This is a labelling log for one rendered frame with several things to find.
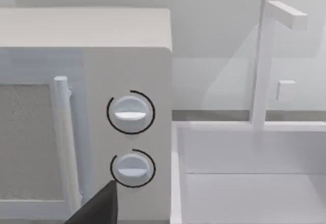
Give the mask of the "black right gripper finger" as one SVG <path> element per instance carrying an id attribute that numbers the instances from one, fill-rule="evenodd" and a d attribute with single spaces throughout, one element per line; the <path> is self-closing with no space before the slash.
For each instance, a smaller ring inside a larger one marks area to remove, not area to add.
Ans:
<path id="1" fill-rule="evenodd" d="M 117 182 L 111 180 L 64 224 L 117 224 Z"/>

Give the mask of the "white microwave knob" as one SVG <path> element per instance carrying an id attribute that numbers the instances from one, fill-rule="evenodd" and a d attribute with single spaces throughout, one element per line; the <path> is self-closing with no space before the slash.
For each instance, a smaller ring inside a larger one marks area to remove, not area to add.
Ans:
<path id="1" fill-rule="evenodd" d="M 150 174 L 149 161 L 139 154 L 126 154 L 115 163 L 117 176 L 130 185 L 145 181 Z"/>
<path id="2" fill-rule="evenodd" d="M 110 106 L 110 118 L 113 124 L 126 132 L 144 129 L 150 117 L 149 105 L 135 95 L 128 95 L 115 100 Z"/>

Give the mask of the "microwave oven door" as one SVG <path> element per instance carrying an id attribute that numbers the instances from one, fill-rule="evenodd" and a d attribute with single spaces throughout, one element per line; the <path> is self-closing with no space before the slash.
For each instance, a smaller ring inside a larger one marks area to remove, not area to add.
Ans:
<path id="1" fill-rule="evenodd" d="M 54 78 L 66 76 L 74 145 L 82 52 L 68 48 L 0 49 L 0 220 L 65 220 Z"/>

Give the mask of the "white sink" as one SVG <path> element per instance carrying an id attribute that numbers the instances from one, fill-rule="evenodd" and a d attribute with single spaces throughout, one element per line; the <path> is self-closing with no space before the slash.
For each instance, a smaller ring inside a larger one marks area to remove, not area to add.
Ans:
<path id="1" fill-rule="evenodd" d="M 172 123 L 172 224 L 326 224 L 326 123 Z"/>

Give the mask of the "pale microwave oven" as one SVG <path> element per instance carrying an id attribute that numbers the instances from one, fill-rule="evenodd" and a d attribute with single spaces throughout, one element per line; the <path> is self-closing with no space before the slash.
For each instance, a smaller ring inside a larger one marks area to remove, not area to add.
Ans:
<path id="1" fill-rule="evenodd" d="M 172 35 L 170 11 L 137 8 L 0 8 L 0 49 L 68 48 L 82 52 L 76 159 L 81 207 L 117 182 L 117 224 L 168 224 L 171 215 Z M 135 95 L 149 105 L 147 126 L 118 129 L 110 106 Z M 115 163 L 144 156 L 150 174 L 128 184 Z"/>

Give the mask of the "tall white tap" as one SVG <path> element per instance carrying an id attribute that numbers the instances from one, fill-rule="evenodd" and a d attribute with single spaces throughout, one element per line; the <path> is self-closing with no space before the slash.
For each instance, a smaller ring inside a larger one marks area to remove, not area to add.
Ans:
<path id="1" fill-rule="evenodd" d="M 277 22 L 290 30 L 305 30 L 308 24 L 308 14 L 280 0 L 261 0 L 250 108 L 250 122 L 255 131 L 262 131 L 265 124 Z"/>

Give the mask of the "small white tap lever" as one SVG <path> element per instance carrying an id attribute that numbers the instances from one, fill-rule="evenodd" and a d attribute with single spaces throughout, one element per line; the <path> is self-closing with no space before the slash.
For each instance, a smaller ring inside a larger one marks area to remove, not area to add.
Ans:
<path id="1" fill-rule="evenodd" d="M 296 82 L 294 80 L 278 81 L 277 100 L 290 101 L 295 96 Z"/>

